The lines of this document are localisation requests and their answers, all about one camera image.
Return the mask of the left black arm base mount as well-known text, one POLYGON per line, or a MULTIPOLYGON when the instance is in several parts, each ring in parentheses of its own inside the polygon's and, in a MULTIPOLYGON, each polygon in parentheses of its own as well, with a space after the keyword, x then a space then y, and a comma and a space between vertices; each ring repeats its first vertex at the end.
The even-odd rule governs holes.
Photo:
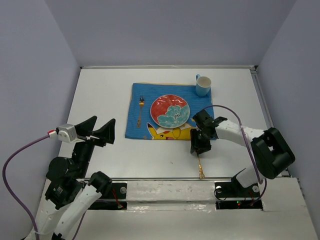
POLYGON ((126 182, 112 183, 111 189, 104 192, 102 196, 89 207, 89 210, 125 210, 127 208, 127 188, 126 182))

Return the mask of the red and blue ceramic plate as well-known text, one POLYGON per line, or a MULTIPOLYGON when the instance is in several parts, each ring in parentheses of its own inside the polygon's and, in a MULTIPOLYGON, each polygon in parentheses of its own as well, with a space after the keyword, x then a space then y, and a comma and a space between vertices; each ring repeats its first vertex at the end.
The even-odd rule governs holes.
POLYGON ((158 97, 150 107, 150 116, 153 121, 166 129, 181 127, 189 120, 190 113, 187 101, 174 94, 158 97))

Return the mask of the gold spoon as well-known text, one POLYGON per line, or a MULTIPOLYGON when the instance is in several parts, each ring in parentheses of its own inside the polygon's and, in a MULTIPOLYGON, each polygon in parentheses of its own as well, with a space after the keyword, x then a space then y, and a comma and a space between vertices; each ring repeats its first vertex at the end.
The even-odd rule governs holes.
POLYGON ((200 180, 204 180, 205 179, 205 174, 204 174, 204 171, 203 171, 203 167, 202 167, 201 159, 200 159, 199 155, 197 155, 197 160, 198 160, 199 179, 200 180))

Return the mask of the blue paper cup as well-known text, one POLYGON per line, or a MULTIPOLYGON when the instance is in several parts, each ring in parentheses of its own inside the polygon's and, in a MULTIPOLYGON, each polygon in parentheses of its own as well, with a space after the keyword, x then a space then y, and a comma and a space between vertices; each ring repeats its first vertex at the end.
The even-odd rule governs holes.
POLYGON ((196 80, 196 85, 195 85, 196 94, 199 97, 206 96, 211 89, 212 81, 208 77, 201 76, 200 74, 196 75, 195 80, 196 80))

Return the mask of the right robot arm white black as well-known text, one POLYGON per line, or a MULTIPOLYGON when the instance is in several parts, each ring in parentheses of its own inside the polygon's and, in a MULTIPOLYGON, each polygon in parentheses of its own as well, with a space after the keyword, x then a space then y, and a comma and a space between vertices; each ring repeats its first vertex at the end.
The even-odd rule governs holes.
POLYGON ((261 191, 254 187, 266 180, 273 180, 295 160, 291 148, 280 131, 274 127, 267 130, 244 127, 225 117, 213 118, 206 110, 193 116, 197 128, 190 131, 190 152, 197 155, 211 150, 211 140, 226 140, 247 148, 251 166, 234 175, 229 182, 216 186, 215 196, 223 201, 227 198, 258 198, 261 191))

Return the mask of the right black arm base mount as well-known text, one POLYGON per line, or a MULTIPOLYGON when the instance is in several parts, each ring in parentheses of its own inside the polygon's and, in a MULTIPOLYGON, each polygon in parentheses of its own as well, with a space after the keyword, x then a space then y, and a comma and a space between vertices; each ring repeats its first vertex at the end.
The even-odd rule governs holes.
POLYGON ((260 188, 255 183, 249 187, 236 186, 233 182, 217 182, 213 194, 217 210, 263 209, 260 188))

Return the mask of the blue cartoon placemat cloth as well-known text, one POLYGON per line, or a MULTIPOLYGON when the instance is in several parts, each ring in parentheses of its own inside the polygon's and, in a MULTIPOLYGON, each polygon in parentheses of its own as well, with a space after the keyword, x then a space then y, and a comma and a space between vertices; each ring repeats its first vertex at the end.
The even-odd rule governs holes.
POLYGON ((125 137, 189 141, 192 117, 211 104, 212 93, 198 96, 194 85, 134 83, 125 137))

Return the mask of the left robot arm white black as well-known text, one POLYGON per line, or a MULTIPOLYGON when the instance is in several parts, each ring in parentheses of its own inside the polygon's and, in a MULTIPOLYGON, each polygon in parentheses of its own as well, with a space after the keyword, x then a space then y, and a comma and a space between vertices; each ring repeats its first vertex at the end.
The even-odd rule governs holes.
POLYGON ((112 190, 112 179, 101 171, 95 172, 87 183, 85 177, 95 147, 115 141, 116 120, 112 118, 94 130, 97 116, 77 124, 64 124, 50 130, 51 139, 74 144, 71 157, 55 157, 48 166, 49 186, 42 207, 35 217, 35 226, 28 240, 64 240, 76 222, 99 198, 112 190))

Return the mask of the gold fork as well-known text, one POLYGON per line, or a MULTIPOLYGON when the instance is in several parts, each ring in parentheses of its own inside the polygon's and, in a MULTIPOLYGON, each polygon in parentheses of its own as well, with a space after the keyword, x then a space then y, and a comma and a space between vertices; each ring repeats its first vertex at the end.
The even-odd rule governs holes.
POLYGON ((136 127, 137 128, 141 127, 142 111, 143 111, 144 105, 145 105, 145 97, 143 95, 141 95, 139 97, 139 115, 138 115, 138 120, 137 120, 137 123, 136 123, 136 127))

